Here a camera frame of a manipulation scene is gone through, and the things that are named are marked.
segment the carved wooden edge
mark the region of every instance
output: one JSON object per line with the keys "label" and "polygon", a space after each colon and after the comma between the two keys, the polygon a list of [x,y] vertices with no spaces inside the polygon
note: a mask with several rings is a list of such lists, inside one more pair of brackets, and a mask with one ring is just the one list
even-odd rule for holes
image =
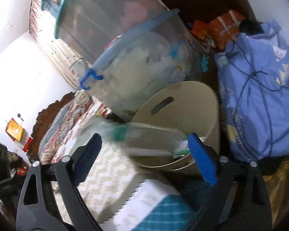
{"label": "carved wooden edge", "polygon": [[50,128],[60,109],[68,102],[73,100],[74,95],[74,92],[70,92],[64,95],[60,101],[55,101],[54,103],[50,104],[47,109],[43,109],[41,112],[39,112],[38,117],[36,118],[36,124],[32,128],[31,137],[33,140],[28,146],[28,153],[33,154],[34,157],[39,159],[39,145],[43,136]]}

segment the teal lid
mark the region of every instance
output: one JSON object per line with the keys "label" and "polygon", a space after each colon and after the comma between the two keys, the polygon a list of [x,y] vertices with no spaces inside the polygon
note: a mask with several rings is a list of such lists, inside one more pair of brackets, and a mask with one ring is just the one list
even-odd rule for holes
{"label": "teal lid", "polygon": [[[47,0],[41,0],[41,10],[42,11],[46,10],[47,3],[48,3]],[[66,0],[61,0],[58,9],[55,12],[50,11],[50,13],[56,18],[55,29],[54,29],[55,39],[59,38],[59,19],[60,19],[60,16],[61,16],[61,13],[64,9],[65,4],[66,4]]]}

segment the quilted blanket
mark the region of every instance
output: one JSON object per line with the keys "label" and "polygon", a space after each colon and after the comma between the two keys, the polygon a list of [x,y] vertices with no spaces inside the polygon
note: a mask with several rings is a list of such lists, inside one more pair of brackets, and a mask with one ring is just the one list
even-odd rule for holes
{"label": "quilted blanket", "polygon": [[67,136],[68,132],[74,127],[81,116],[88,110],[92,100],[90,95],[85,90],[77,91],[75,98],[72,100],[64,118],[62,125],[54,133],[53,137],[46,144],[41,155],[41,163],[51,163],[62,141]]}

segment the dark blue string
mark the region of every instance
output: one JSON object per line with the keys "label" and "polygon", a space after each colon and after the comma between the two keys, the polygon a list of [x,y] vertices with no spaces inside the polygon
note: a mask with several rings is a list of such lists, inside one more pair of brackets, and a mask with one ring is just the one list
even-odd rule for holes
{"label": "dark blue string", "polygon": [[273,149],[273,127],[272,127],[272,121],[271,121],[269,109],[268,109],[268,106],[267,106],[267,101],[266,101],[265,96],[264,96],[263,88],[267,89],[267,90],[270,91],[270,92],[279,92],[279,91],[281,91],[282,86],[280,86],[279,89],[277,89],[277,90],[273,90],[273,89],[270,89],[270,88],[266,87],[264,84],[262,84],[262,83],[259,81],[258,74],[259,74],[259,73],[267,74],[267,73],[265,73],[265,72],[263,72],[263,71],[256,71],[256,70],[255,70],[254,66],[247,60],[244,51],[242,50],[242,48],[240,47],[240,45],[239,45],[237,42],[234,42],[234,43],[233,43],[232,50],[231,50],[230,52],[226,53],[226,55],[229,55],[229,54],[231,54],[231,53],[233,52],[233,50],[234,50],[234,45],[235,45],[235,44],[236,44],[236,45],[238,46],[238,48],[241,50],[244,59],[247,61],[247,63],[248,63],[248,64],[251,66],[251,68],[253,69],[253,73],[251,73],[251,74],[245,73],[244,71],[242,71],[241,69],[239,69],[236,65],[234,65],[234,63],[232,63],[230,60],[228,60],[229,63],[230,63],[232,66],[234,66],[238,71],[240,71],[241,73],[245,74],[245,75],[248,77],[247,80],[246,80],[246,82],[244,83],[244,85],[243,85],[243,87],[242,87],[242,90],[241,90],[241,92],[240,92],[240,94],[239,94],[239,97],[238,97],[236,106],[235,106],[235,108],[234,108],[233,123],[234,123],[235,129],[236,129],[236,131],[237,131],[240,139],[242,140],[242,145],[243,145],[243,147],[244,147],[244,148],[246,149],[246,151],[252,156],[252,153],[250,152],[250,149],[248,149],[248,148],[245,146],[244,142],[243,142],[243,138],[242,138],[242,136],[241,136],[241,134],[240,134],[240,132],[239,132],[239,130],[238,130],[238,126],[237,126],[236,121],[235,121],[235,116],[236,116],[236,112],[237,112],[238,107],[239,107],[239,102],[240,102],[240,100],[241,100],[241,98],[242,98],[243,91],[244,91],[244,89],[245,89],[248,81],[249,81],[250,79],[253,79],[253,80],[256,81],[256,82],[258,83],[258,85],[259,85],[259,90],[260,90],[260,92],[261,92],[261,96],[262,96],[262,99],[263,99],[263,102],[264,102],[264,108],[265,108],[265,111],[266,111],[266,114],[267,114],[267,118],[268,118],[268,120],[269,120],[269,125],[270,125],[270,153],[269,153],[269,157],[270,157],[270,156],[271,156],[271,153],[272,153],[272,149]]}

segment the plastic storage box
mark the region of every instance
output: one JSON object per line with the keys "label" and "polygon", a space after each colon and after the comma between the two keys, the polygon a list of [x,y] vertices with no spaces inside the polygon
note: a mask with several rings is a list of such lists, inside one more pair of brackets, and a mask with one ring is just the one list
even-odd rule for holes
{"label": "plastic storage box", "polygon": [[41,9],[56,18],[55,38],[90,63],[117,36],[166,10],[159,0],[42,0]]}
{"label": "plastic storage box", "polygon": [[166,11],[124,33],[95,61],[80,87],[128,122],[163,88],[199,80],[197,43],[178,12]]}

